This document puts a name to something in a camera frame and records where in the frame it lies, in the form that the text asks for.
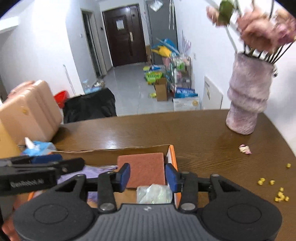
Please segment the person's left hand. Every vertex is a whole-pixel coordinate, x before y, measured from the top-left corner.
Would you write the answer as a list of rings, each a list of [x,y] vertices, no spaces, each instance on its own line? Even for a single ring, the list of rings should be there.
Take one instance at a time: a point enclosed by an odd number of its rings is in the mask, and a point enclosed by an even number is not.
[[[13,215],[14,212],[25,202],[27,202],[29,199],[28,195],[18,195],[18,196],[14,196],[12,199],[12,204],[10,204],[10,206],[12,207],[12,210],[10,212],[10,216],[7,217],[4,220],[4,223],[2,225],[2,230],[3,232],[8,236],[8,238],[11,241],[20,241],[20,237],[17,234],[14,224],[13,224]]]

